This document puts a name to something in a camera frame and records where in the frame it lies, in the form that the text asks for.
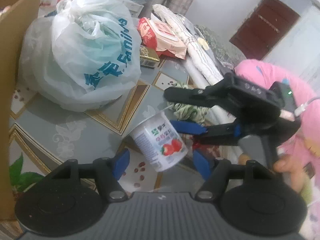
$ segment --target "human hand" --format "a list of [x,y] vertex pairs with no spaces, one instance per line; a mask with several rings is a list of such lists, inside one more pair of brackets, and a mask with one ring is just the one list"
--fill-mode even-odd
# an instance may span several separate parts
[[301,192],[305,182],[305,172],[302,163],[298,158],[292,155],[282,155],[280,159],[273,164],[275,172],[288,172],[291,179],[291,188],[297,193]]

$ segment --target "table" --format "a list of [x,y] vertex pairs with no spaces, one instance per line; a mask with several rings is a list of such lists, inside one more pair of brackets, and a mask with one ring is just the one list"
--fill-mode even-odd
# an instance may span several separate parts
[[[25,172],[33,172],[33,176],[23,186],[20,182],[12,185],[16,198],[67,159],[91,163],[100,157],[113,157],[124,148],[129,149],[131,159],[119,183],[129,194],[133,191],[195,193],[203,183],[196,171],[179,164],[157,173],[126,136],[138,123],[167,106],[164,89],[177,81],[188,83],[188,80],[188,73],[178,60],[163,58],[158,68],[141,67],[140,80],[129,93],[99,110],[85,113],[62,109],[18,83],[12,96],[9,122],[10,165],[21,176]],[[169,119],[175,119],[171,110],[166,109],[165,113]],[[141,162],[146,164],[144,169],[138,167]],[[93,180],[86,179],[83,183],[96,189]]]

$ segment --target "metal screw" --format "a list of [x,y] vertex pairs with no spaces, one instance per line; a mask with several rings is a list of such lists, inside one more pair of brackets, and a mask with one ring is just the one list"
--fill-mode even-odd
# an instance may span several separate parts
[[124,198],[124,196],[125,196],[124,192],[122,192],[120,190],[112,191],[110,193],[110,197],[112,199],[122,199],[122,198]]
[[198,197],[201,199],[211,199],[213,198],[213,194],[210,191],[204,190],[198,193]]

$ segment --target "blue gripper pad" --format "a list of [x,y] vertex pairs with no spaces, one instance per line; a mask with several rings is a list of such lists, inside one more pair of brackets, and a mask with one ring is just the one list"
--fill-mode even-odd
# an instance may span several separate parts
[[178,133],[200,135],[207,132],[207,129],[205,127],[195,122],[170,120],[170,123]]
[[124,149],[122,152],[117,154],[116,160],[112,167],[112,175],[119,180],[126,170],[130,162],[130,152],[128,149]]
[[193,164],[204,180],[207,180],[210,177],[210,163],[198,149],[193,151]]

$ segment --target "cardboard box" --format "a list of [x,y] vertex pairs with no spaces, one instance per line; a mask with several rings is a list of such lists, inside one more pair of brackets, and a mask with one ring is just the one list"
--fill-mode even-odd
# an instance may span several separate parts
[[0,18],[0,219],[14,218],[8,161],[10,106],[23,37],[38,16],[39,4],[40,0],[0,0],[0,8],[11,6]]

